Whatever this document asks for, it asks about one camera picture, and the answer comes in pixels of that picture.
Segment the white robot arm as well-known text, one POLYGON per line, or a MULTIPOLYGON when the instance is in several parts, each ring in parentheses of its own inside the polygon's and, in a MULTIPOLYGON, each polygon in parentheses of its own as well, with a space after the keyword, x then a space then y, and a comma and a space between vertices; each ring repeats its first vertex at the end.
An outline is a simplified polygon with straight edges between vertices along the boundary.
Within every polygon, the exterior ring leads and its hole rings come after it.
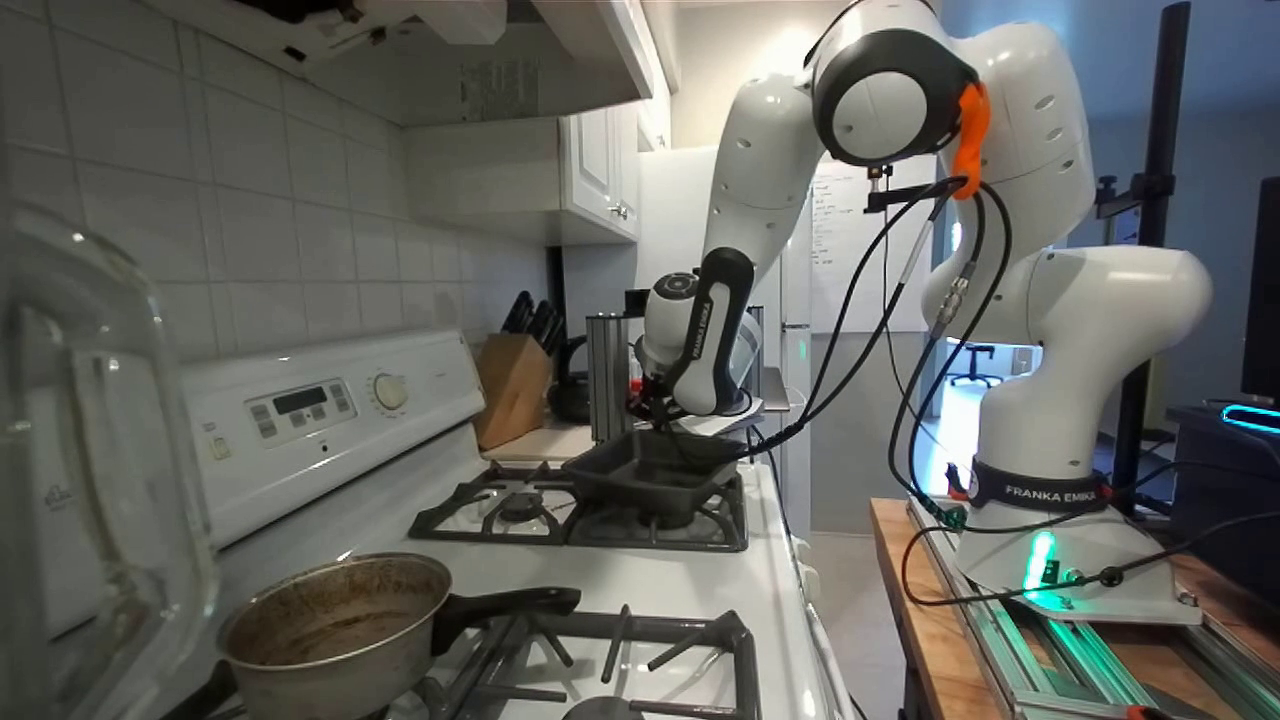
POLYGON ((1053 618, 1190 623, 1170 558, 1094 476, 1110 391, 1204 316, 1213 281, 1175 249, 1078 249, 1094 148, 1078 72, 1042 22, 958 41, 928 0, 852 0, 797 72, 748 81, 720 130, 706 254, 643 309, 643 367, 678 409, 737 402, 743 303, 797 227, 822 160, 928 154, 961 249, 923 281, 945 337, 1034 344, 980 402, 958 573, 1053 618))

